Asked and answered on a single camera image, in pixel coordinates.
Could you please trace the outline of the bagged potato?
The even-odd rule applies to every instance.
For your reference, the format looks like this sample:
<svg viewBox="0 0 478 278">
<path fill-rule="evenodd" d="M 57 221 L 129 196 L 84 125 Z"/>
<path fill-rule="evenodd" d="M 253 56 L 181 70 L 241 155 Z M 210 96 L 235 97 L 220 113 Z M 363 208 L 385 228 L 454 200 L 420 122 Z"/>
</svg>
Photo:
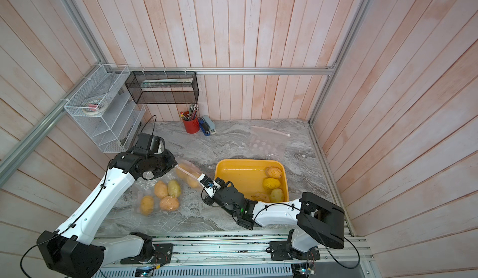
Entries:
<svg viewBox="0 0 478 278">
<path fill-rule="evenodd" d="M 155 207 L 154 198 L 152 196 L 145 196 L 141 199 L 140 209 L 141 214 L 144 216 L 149 216 Z"/>
<path fill-rule="evenodd" d="M 167 197 L 169 195 L 168 186 L 164 182 L 158 181 L 154 186 L 154 194 L 159 199 Z"/>
</svg>

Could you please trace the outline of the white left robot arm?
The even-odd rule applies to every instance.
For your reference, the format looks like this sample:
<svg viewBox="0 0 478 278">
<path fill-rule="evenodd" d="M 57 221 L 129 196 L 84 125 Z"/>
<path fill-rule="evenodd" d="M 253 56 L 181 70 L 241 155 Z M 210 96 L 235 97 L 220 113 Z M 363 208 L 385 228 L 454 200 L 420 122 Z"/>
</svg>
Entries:
<svg viewBox="0 0 478 278">
<path fill-rule="evenodd" d="M 55 231 L 44 231 L 37 247 L 46 266 L 71 278 L 90 278 L 116 261 L 158 262 L 163 257 L 152 237 L 133 232 L 126 237 L 95 242 L 95 235 L 122 194 L 145 172 L 154 178 L 170 172 L 177 162 L 169 150 L 139 149 L 119 153 L 107 166 L 100 183 L 80 207 Z"/>
</svg>

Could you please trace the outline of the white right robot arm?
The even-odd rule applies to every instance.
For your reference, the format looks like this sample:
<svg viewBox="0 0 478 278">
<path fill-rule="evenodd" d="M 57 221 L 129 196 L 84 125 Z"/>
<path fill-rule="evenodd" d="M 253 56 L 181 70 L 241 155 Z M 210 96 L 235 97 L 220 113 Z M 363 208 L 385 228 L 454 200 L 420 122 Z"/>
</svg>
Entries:
<svg viewBox="0 0 478 278">
<path fill-rule="evenodd" d="M 344 210 L 313 193 L 304 192 L 291 202 L 265 203 L 245 198 L 230 182 L 217 183 L 207 177 L 200 184 L 205 192 L 203 202 L 217 204 L 242 228 L 294 226 L 286 241 L 270 242 L 268 250 L 274 261 L 306 259 L 320 244 L 327 249 L 344 248 Z"/>
</svg>

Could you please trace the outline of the clear zipper bag pink zip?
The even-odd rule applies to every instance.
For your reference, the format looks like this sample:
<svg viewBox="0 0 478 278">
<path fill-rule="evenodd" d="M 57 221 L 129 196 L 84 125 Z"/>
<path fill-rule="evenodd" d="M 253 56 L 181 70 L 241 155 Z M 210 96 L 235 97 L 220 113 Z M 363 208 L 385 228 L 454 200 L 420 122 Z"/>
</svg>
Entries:
<svg viewBox="0 0 478 278">
<path fill-rule="evenodd" d="M 174 213 L 181 207 L 182 183 L 178 178 L 147 180 L 132 187 L 135 212 L 141 216 L 155 213 Z"/>
</svg>

